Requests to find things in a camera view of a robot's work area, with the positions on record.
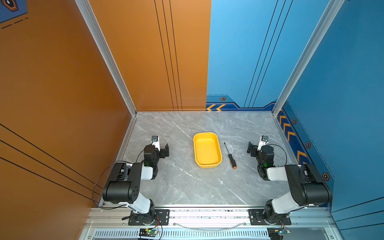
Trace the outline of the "black orange handled screwdriver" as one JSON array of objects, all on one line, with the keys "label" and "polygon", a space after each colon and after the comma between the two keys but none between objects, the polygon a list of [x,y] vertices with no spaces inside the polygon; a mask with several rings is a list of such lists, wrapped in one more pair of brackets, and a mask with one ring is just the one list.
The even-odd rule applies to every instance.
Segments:
[{"label": "black orange handled screwdriver", "polygon": [[235,161],[235,159],[233,158],[233,155],[230,153],[230,151],[229,151],[229,149],[228,149],[228,147],[227,147],[227,144],[226,144],[225,142],[224,142],[224,146],[225,146],[225,148],[226,148],[226,150],[227,150],[228,158],[229,158],[229,160],[230,160],[230,163],[231,163],[232,168],[233,168],[233,169],[236,169],[236,168],[237,168],[236,161]]}]

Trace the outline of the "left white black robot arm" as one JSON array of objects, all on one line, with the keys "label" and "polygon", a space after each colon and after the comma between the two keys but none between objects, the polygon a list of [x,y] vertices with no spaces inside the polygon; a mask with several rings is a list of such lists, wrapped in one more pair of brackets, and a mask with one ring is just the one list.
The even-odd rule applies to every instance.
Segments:
[{"label": "left white black robot arm", "polygon": [[131,213],[122,220],[129,224],[152,225],[161,222],[156,213],[155,204],[151,199],[140,193],[141,181],[154,180],[158,174],[158,163],[170,155],[169,145],[158,149],[155,145],[147,145],[144,150],[144,160],[129,165],[126,162],[114,164],[103,190],[103,200],[120,207],[131,209]]}]

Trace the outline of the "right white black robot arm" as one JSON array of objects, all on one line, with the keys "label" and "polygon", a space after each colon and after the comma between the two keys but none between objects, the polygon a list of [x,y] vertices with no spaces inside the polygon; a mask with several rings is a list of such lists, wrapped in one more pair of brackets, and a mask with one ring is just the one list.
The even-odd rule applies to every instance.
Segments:
[{"label": "right white black robot arm", "polygon": [[290,213],[310,205],[332,202],[333,194],[315,165],[274,165],[274,148],[267,142],[258,145],[249,142],[247,153],[258,162],[258,173],[264,181],[287,182],[289,192],[268,200],[262,217],[269,225],[283,223]]}]

